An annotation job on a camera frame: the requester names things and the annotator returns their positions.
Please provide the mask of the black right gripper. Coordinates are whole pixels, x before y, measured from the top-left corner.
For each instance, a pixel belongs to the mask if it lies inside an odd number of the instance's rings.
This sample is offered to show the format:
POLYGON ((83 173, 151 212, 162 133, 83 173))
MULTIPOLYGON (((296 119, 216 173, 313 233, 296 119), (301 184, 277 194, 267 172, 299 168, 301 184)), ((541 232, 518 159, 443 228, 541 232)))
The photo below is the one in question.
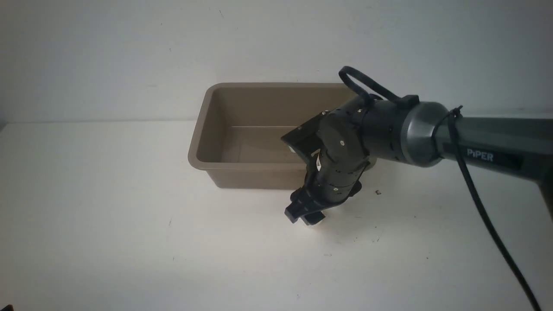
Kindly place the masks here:
POLYGON ((348 115, 319 114, 307 120, 305 126, 307 137, 319 149, 315 171, 306 189, 292 192, 284 214, 293 224, 302 220, 311 226, 325 218, 319 204, 342 204, 361 189, 359 178, 369 155, 359 126, 348 115))

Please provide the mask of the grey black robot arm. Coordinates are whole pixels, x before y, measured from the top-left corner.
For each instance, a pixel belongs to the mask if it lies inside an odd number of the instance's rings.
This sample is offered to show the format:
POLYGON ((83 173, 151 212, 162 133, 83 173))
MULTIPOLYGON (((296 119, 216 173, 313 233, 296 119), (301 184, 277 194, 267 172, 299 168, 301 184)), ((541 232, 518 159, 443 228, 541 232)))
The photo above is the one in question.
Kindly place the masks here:
POLYGON ((537 183, 552 210, 551 119, 462 117, 416 96, 403 106, 369 98, 354 97, 282 136, 307 165, 285 209, 290 221, 320 222, 324 210, 361 190, 360 177, 375 158, 427 168, 460 155, 467 165, 537 183))

